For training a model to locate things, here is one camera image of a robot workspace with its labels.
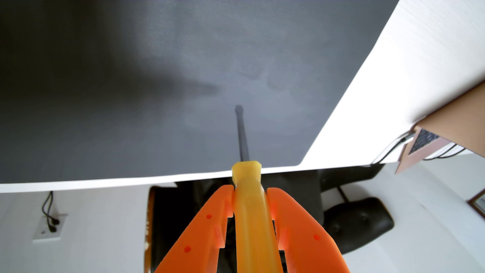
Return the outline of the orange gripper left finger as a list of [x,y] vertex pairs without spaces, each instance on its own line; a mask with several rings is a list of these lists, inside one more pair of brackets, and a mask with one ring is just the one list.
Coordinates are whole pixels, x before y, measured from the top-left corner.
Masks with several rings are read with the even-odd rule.
[[222,185],[204,202],[154,272],[217,272],[225,248],[227,222],[233,217],[234,186]]

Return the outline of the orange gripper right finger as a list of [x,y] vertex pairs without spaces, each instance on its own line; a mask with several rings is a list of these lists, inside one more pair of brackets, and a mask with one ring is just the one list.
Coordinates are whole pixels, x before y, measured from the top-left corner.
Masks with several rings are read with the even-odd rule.
[[334,240],[306,209],[282,189],[268,188],[266,194],[287,272],[350,272]]

